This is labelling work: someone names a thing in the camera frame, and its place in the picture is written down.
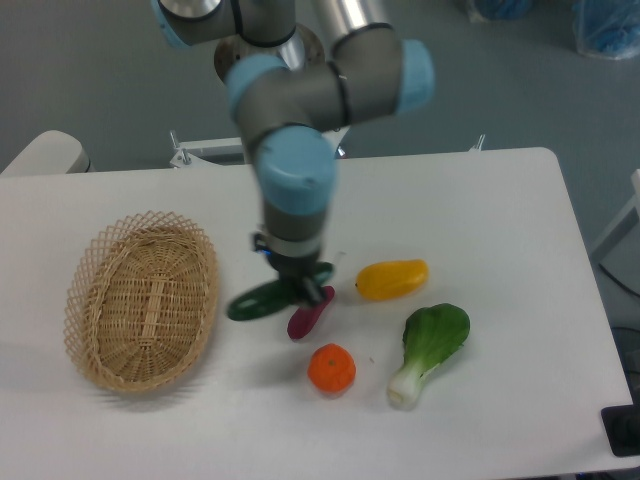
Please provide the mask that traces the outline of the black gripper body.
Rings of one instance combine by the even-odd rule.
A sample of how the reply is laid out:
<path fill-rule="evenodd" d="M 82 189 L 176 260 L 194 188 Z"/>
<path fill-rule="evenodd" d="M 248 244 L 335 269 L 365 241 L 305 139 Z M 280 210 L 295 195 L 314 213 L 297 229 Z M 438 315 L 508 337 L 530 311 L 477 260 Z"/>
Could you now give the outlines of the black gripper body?
<path fill-rule="evenodd" d="M 321 285 L 316 277 L 316 266 L 322 242 L 321 232 L 298 240 L 286 240 L 267 230 L 256 231 L 251 236 L 253 250 L 265 256 L 277 272 L 278 280 L 288 288 Z"/>

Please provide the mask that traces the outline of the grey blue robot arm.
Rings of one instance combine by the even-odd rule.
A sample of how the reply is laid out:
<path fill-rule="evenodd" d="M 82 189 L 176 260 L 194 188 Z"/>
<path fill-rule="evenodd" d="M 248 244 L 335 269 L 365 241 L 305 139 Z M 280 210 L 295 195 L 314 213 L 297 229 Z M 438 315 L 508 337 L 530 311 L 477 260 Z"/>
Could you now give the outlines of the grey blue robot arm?
<path fill-rule="evenodd" d="M 329 60 L 287 59 L 297 33 L 291 1 L 155 1 L 152 10 L 177 48 L 237 36 L 250 48 L 224 76 L 236 124 L 262 198 L 254 246 L 301 305 L 323 298 L 314 276 L 332 201 L 332 130 L 397 115 L 433 95 L 431 55 L 400 38 L 379 1 L 318 1 Z"/>

